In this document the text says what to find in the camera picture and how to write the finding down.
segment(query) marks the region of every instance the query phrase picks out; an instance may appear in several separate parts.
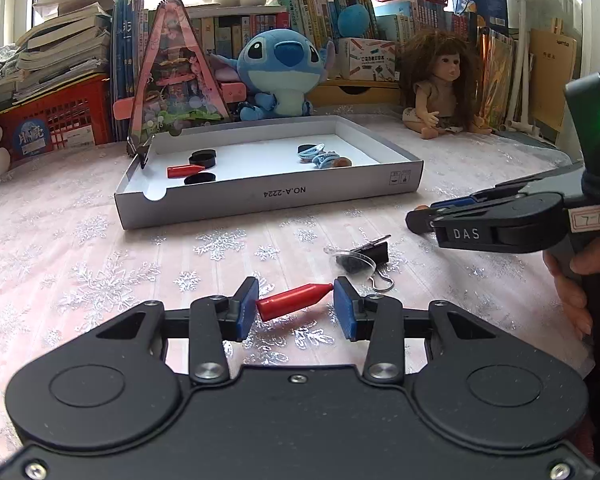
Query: white cardboard tray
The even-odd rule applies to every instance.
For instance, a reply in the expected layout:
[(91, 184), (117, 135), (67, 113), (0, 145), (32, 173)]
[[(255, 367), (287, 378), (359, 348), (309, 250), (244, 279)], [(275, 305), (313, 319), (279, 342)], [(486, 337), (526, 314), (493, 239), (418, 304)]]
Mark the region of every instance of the white cardboard tray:
[[(350, 168), (302, 164), (300, 144), (323, 142)], [(167, 168), (196, 150), (216, 150), (215, 182), (186, 186)], [(372, 131), (337, 116), (232, 123), (154, 137), (144, 169), (131, 162), (115, 192), (126, 230), (418, 189), (423, 162)]]

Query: human hand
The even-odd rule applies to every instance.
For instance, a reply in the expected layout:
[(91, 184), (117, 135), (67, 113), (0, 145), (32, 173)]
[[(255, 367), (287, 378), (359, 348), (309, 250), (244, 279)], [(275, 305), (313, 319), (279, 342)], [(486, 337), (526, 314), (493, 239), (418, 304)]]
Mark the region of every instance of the human hand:
[(427, 112), (423, 114), (423, 116), (421, 117), (422, 122), (425, 123), (425, 125), (429, 128), (435, 128), (436, 125), (440, 122), (440, 119), (438, 118), (439, 113), (440, 112)]
[[(563, 275), (558, 261), (545, 251), (542, 259), (554, 277), (555, 290), (562, 302), (565, 316), (573, 325), (579, 339), (591, 334), (593, 320), (587, 310), (587, 296), (581, 286)], [(588, 276), (600, 272), (600, 238), (593, 240), (581, 253), (576, 254), (570, 263), (576, 274)]]

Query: white label sticker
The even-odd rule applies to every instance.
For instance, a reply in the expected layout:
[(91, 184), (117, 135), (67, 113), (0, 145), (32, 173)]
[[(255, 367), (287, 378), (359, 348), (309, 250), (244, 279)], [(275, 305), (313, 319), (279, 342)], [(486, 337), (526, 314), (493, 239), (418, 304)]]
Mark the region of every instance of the white label sticker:
[(572, 233), (600, 231), (600, 205), (569, 209)]
[(90, 124), (88, 126), (76, 128), (70, 132), (65, 132), (62, 134), (62, 138), (66, 141), (66, 146), (68, 148), (96, 143), (96, 140), (93, 137), (93, 127)]
[(400, 171), (392, 171), (389, 177), (389, 186), (400, 184)]
[(33, 142), (29, 142), (28, 144), (22, 145), (22, 154), (27, 155), (27, 153), (35, 152), (40, 148), (44, 148), (46, 146), (45, 137), (41, 139), (34, 140)]

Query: doll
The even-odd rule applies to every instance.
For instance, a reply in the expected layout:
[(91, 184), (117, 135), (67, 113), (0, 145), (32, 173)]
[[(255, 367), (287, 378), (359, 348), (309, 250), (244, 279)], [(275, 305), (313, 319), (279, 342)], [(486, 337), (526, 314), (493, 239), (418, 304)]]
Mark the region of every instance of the doll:
[(420, 33), (402, 54), (400, 86), (408, 106), (402, 122), (423, 139), (462, 131), (490, 134), (474, 116), (476, 85), (475, 56), (465, 41), (441, 30)]

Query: hair clip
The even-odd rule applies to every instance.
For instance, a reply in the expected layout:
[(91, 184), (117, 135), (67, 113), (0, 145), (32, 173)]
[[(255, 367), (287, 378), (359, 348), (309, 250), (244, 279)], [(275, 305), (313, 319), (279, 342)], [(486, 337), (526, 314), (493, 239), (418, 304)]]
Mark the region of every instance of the hair clip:
[(311, 146), (310, 148), (302, 150), (302, 152), (299, 151), (300, 148), (306, 148), (307, 146), (310, 146), (310, 144), (303, 144), (302, 146), (298, 146), (298, 156), (303, 162), (311, 162), (312, 160), (314, 160), (314, 157), (316, 155), (324, 153), (324, 144), (316, 144), (314, 146)]
[(312, 163), (314, 163), (319, 170), (347, 168), (352, 166), (352, 163), (348, 158), (340, 156), (335, 152), (322, 153), (321, 155), (314, 156)]

